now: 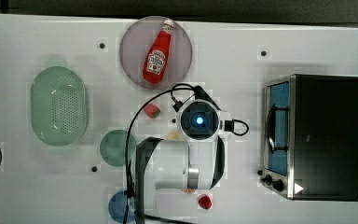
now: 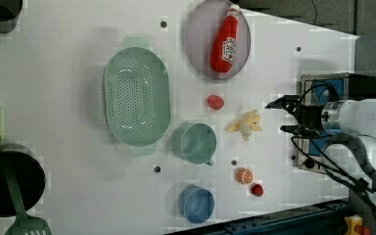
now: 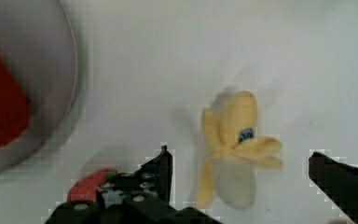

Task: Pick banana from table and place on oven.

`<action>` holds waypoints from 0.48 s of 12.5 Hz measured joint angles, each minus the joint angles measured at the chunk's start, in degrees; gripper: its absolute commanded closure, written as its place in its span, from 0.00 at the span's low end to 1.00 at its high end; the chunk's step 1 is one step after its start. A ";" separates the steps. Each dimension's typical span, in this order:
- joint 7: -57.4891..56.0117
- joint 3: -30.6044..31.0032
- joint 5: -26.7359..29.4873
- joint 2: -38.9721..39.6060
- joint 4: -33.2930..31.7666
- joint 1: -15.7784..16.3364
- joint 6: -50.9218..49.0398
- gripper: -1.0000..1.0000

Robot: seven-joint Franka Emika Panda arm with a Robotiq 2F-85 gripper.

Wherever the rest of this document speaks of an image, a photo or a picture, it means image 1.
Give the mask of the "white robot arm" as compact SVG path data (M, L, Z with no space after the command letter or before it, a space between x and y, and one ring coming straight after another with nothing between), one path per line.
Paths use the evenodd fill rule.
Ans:
M176 101L177 140L149 136L136 147L130 165L136 224L173 222L157 212L160 189L212 189L226 168L225 140L234 130L231 115L200 86L194 98Z

